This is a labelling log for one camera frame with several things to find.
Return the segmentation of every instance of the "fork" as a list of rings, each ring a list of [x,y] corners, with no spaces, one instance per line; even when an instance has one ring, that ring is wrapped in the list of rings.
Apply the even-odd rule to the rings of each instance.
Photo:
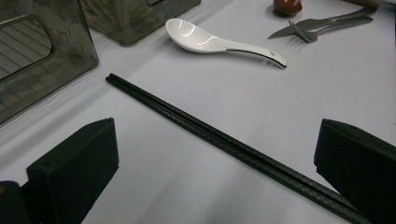
[[[350,20],[343,20],[343,21],[336,22],[332,25],[329,25],[329,26],[327,26],[323,29],[320,29],[318,31],[315,31],[315,32],[303,31],[298,26],[298,24],[295,24],[292,21],[289,21],[289,24],[294,29],[295,33],[301,39],[303,39],[304,41],[306,41],[308,43],[313,43],[313,42],[316,42],[318,40],[318,36],[323,33],[335,31],[335,30],[339,30],[339,29],[343,29],[343,28],[347,28],[347,27],[351,27],[351,26],[363,25],[363,24],[371,22],[372,20],[373,20],[373,18],[371,18],[371,17],[360,17],[360,18],[355,18],[355,19],[350,19]]]

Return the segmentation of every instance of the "white table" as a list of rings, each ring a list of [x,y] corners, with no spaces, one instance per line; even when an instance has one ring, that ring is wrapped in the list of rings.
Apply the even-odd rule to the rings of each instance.
[[[303,1],[294,21],[346,14],[343,1]],[[263,46],[282,70],[237,52],[197,54],[164,28],[125,48],[92,31],[99,66],[0,129],[0,179],[25,168],[82,126],[114,118],[120,169],[84,223],[347,223],[179,128],[105,82],[127,79],[171,105],[329,188],[313,163],[322,119],[355,125],[396,146],[395,17],[321,35],[266,38],[288,25],[272,1],[203,0],[180,18],[219,37]]]

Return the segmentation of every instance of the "butter knife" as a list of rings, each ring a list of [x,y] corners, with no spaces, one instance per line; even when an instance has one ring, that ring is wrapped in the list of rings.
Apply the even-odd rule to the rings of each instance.
[[[327,19],[322,19],[322,20],[315,20],[315,19],[307,19],[304,21],[299,21],[297,22],[297,25],[304,31],[307,30],[312,30],[316,29],[322,26],[326,26],[331,24],[332,22],[335,21],[341,21],[341,20],[347,20],[347,19],[354,19],[358,17],[363,17],[363,16],[368,16],[375,13],[375,9],[372,7],[364,7],[356,12],[348,13],[346,15],[341,15],[341,16],[335,16],[335,17],[330,17]],[[279,31],[276,31],[272,35],[268,37],[268,39],[274,39],[286,35],[292,35],[294,34],[295,31],[291,26],[285,27]]]

